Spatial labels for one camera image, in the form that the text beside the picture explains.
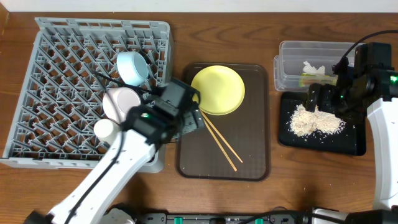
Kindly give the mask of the green snack wrapper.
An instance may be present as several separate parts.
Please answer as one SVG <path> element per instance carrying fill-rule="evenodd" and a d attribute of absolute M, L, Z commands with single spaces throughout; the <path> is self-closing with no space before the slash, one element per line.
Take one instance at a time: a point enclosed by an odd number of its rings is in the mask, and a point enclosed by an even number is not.
<path fill-rule="evenodd" d="M 328 75 L 313 75 L 309 73 L 302 73 L 302 76 L 299 78 L 298 85 L 299 87 L 309 87 L 311 84 L 329 84 L 336 85 L 338 79 L 338 75 L 328 76 Z"/>

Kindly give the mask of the white tissue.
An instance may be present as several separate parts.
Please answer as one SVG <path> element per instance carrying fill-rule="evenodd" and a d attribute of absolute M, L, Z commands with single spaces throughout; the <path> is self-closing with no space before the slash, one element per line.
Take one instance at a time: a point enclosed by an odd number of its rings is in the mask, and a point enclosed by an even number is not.
<path fill-rule="evenodd" d="M 311 66 L 311 64 L 308 61 L 303 62 L 304 67 L 303 67 L 303 73 L 310 74 L 310 75 L 325 75 L 325 67 L 322 65 L 319 68 L 316 68 L 314 66 Z"/>

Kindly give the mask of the yellow round plate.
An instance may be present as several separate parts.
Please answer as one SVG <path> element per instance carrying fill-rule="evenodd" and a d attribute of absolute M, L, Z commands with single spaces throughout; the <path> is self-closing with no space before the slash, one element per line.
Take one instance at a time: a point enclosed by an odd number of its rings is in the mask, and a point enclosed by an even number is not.
<path fill-rule="evenodd" d="M 212 65 L 201 69 L 191 81 L 191 86 L 200 92 L 200 109 L 210 115 L 226 115 L 235 111 L 245 97 L 241 76 L 232 68 Z"/>

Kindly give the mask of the light blue bowl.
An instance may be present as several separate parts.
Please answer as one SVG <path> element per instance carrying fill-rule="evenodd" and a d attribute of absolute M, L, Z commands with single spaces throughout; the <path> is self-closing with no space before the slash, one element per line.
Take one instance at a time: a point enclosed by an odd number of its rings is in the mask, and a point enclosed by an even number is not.
<path fill-rule="evenodd" d="M 146 60 L 139 52 L 120 52 L 116 66 L 125 84 L 141 86 L 149 77 Z"/>

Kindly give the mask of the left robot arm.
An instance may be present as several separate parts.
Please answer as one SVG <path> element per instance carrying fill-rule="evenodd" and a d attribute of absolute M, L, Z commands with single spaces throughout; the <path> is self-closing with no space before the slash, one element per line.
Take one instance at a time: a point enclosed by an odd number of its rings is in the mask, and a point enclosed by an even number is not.
<path fill-rule="evenodd" d="M 193 116 L 195 127 L 204 126 L 199 110 L 200 92 L 172 79 L 161 88 L 152 106 L 132 107 L 107 153 L 83 182 L 46 215 L 32 211 L 25 223 L 99 223 L 108 207 L 135 173 Z"/>

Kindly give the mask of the pink bowl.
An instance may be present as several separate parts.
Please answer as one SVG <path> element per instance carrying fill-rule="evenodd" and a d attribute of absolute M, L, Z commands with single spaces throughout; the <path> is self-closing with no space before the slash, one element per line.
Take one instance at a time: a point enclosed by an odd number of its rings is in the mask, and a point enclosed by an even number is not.
<path fill-rule="evenodd" d="M 141 97 L 127 87 L 109 88 L 104 94 L 102 105 L 108 119 L 119 124 L 126 120 L 131 108 L 141 105 Z"/>

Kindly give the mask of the food scraps pile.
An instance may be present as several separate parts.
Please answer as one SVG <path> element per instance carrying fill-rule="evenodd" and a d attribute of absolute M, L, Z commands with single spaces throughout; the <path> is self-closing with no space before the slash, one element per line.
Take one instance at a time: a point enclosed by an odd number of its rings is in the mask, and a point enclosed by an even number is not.
<path fill-rule="evenodd" d="M 298 137 L 309 136 L 315 132 L 322 134 L 338 134 L 345 128 L 346 122 L 334 114 L 319 111 L 307 111 L 303 104 L 297 105 L 290 117 L 289 130 Z"/>

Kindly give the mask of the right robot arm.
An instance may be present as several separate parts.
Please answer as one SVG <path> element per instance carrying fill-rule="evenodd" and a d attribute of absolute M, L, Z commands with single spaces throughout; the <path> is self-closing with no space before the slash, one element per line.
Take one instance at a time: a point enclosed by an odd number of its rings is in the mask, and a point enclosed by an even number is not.
<path fill-rule="evenodd" d="M 372 210 L 343 213 L 315 208 L 310 223 L 397 223 L 397 72 L 391 45 L 378 42 L 352 46 L 354 66 L 343 56 L 333 67 L 335 85 L 310 85 L 304 107 L 353 123 L 368 120 L 374 142 L 376 188 Z"/>

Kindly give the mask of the white cup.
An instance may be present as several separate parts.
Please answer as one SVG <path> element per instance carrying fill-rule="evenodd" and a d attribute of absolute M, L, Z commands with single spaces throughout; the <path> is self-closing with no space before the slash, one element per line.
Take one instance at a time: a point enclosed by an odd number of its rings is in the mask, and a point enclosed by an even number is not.
<path fill-rule="evenodd" d="M 94 134 L 96 137 L 109 145 L 112 145 L 116 140 L 118 133 L 120 132 L 120 127 L 114 121 L 110 119 L 101 119 L 97 121 L 94 125 Z"/>

